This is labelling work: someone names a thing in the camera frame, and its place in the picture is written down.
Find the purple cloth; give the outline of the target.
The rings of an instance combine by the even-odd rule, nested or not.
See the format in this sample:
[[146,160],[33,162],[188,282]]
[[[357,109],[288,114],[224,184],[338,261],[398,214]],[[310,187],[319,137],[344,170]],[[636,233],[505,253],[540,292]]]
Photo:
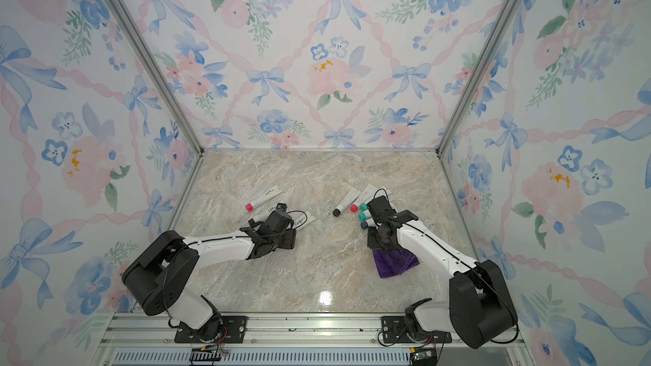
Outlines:
[[398,251],[373,250],[372,253],[381,279],[400,276],[420,263],[415,254],[403,248]]

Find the white tube black cap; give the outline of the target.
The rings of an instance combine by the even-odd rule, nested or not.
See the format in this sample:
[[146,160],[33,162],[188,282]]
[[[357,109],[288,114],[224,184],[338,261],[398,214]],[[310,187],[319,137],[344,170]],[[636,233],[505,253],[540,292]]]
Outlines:
[[332,210],[332,214],[335,217],[340,216],[346,209],[348,209],[353,202],[359,197],[361,192],[355,188],[351,188],[345,197],[337,204],[337,206]]

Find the white toothpaste tube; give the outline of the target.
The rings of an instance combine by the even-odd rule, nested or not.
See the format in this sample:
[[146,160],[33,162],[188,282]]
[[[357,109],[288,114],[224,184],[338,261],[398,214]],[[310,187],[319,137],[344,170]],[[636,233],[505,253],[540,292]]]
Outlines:
[[360,205],[360,208],[363,211],[369,210],[371,205],[376,205],[376,203],[374,203],[374,200],[377,198],[381,199],[380,206],[382,208],[393,208],[393,205],[390,201],[390,191],[388,191],[386,188],[379,188],[376,191],[373,191],[368,196],[368,198],[364,200],[364,203]]

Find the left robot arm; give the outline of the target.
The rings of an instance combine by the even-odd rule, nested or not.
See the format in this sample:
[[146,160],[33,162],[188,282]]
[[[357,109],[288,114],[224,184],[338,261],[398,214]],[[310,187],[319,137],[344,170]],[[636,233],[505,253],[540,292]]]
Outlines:
[[148,316],[167,313],[178,327],[208,342],[223,334],[224,322],[208,298],[186,287],[194,271],[231,261],[262,258],[295,247],[294,219],[280,205],[263,221],[213,237],[183,237],[174,230],[159,235],[121,276],[122,283]]

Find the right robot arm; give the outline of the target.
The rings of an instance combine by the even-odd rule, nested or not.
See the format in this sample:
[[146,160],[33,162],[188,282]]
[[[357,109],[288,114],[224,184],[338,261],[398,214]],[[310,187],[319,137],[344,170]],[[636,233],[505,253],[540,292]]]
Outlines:
[[449,298],[422,299],[405,308],[406,331],[416,342],[435,340],[437,333],[454,333],[466,346],[478,349],[512,327],[518,317],[500,267],[482,262],[452,247],[410,210],[398,212],[385,195],[364,205],[372,218],[367,246],[376,251],[415,255],[441,278],[448,280]]

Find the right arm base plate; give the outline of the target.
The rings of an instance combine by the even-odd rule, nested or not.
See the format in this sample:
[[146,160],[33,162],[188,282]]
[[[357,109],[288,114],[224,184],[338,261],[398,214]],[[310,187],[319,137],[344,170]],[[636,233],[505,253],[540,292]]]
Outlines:
[[451,343],[452,335],[449,332],[440,330],[425,331],[416,324],[412,318],[401,316],[381,316],[381,341],[383,344],[393,346],[396,344],[423,345],[427,342]]

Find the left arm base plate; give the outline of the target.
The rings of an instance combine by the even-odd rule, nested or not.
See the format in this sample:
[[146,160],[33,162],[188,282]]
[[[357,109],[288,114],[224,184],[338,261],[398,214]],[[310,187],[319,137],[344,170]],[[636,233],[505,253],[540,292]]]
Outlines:
[[241,344],[249,318],[244,315],[215,316],[198,330],[185,323],[177,327],[174,343],[191,344]]

